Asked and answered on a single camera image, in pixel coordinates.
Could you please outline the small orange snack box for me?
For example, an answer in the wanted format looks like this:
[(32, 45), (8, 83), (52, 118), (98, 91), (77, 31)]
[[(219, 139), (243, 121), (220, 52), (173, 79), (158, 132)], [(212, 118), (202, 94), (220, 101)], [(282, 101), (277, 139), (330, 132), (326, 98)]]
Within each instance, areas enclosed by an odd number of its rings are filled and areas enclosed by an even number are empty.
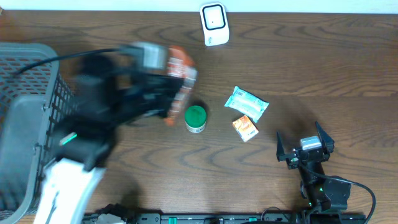
[(258, 129), (247, 115), (233, 121), (232, 125), (244, 142), (249, 141), (259, 133)]

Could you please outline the red Top chocolate bar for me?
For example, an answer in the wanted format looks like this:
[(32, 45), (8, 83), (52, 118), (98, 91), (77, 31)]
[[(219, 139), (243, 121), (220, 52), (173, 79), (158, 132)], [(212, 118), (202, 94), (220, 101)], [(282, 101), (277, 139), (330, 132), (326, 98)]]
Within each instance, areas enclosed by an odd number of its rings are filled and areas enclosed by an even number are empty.
[(197, 79), (195, 62), (184, 48), (176, 45), (169, 47), (167, 75), (182, 81), (167, 112), (167, 117), (164, 119), (168, 126), (172, 126), (185, 109)]

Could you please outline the green lid jar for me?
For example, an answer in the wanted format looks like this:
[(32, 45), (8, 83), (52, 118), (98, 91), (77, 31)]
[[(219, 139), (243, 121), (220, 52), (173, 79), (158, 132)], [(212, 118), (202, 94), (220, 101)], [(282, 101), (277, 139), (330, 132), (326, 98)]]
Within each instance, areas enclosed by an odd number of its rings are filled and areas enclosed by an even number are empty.
[(194, 105), (185, 112), (185, 124), (191, 133), (200, 133), (205, 129), (207, 113), (201, 106)]

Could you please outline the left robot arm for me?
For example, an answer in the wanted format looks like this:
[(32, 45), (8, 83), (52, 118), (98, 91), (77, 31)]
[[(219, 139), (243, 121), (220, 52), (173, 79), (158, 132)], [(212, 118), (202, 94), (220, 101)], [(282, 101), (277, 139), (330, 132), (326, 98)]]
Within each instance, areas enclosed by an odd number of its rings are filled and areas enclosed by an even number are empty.
[(35, 223), (81, 223), (106, 172), (118, 127), (142, 116), (167, 117), (182, 75), (149, 73), (137, 63), (120, 68), (103, 54), (83, 57), (77, 110), (53, 128), (52, 160), (44, 169)]

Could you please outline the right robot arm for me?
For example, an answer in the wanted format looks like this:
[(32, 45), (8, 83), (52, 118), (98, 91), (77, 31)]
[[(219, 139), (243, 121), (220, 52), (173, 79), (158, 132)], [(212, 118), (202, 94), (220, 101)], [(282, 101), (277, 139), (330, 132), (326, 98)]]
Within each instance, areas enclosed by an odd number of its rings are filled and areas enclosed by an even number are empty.
[(338, 176), (327, 177), (322, 163), (335, 148), (335, 141), (315, 123), (318, 134), (300, 140), (299, 147), (286, 154), (280, 134), (277, 134), (276, 157), (289, 169), (298, 169), (300, 192), (308, 199), (309, 208), (293, 219), (296, 223), (342, 223), (341, 212), (348, 207), (351, 184)]

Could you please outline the light blue wipes packet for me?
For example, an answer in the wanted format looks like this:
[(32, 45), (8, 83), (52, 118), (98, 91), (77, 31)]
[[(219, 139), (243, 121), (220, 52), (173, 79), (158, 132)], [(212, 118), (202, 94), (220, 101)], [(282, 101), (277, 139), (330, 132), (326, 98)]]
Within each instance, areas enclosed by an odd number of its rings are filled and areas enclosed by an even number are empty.
[(257, 123), (268, 108), (269, 103), (235, 86), (233, 94), (228, 98), (224, 106), (238, 110)]

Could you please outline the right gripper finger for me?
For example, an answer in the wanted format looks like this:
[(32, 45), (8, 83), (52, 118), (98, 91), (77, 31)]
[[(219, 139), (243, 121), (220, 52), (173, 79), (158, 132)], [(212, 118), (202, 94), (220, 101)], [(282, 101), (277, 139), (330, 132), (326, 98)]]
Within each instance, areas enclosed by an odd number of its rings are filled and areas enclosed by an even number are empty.
[(318, 121), (315, 122), (315, 126), (318, 132), (318, 137), (322, 144), (322, 148), (328, 153), (332, 153), (335, 148), (335, 141), (323, 130)]
[(276, 157), (279, 162), (286, 160), (286, 155), (284, 151), (284, 146), (282, 144), (282, 139), (279, 132), (277, 134), (277, 150), (276, 150)]

